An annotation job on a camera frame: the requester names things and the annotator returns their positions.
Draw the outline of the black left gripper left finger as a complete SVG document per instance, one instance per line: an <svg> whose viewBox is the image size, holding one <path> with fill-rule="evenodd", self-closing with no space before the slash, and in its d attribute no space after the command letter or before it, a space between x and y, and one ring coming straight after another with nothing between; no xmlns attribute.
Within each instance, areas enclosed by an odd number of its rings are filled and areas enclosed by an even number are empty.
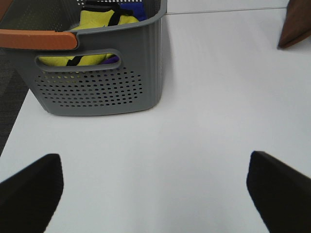
<svg viewBox="0 0 311 233"><path fill-rule="evenodd" d="M63 190L59 154L47 154L4 180L0 183L0 231L43 233Z"/></svg>

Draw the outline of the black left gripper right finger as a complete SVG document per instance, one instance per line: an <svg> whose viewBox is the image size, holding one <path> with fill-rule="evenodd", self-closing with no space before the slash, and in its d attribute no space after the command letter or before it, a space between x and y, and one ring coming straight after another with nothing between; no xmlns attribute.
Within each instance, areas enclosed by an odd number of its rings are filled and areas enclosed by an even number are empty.
<svg viewBox="0 0 311 233"><path fill-rule="evenodd" d="M246 186L271 233L311 231L311 180L277 158L254 151Z"/></svg>

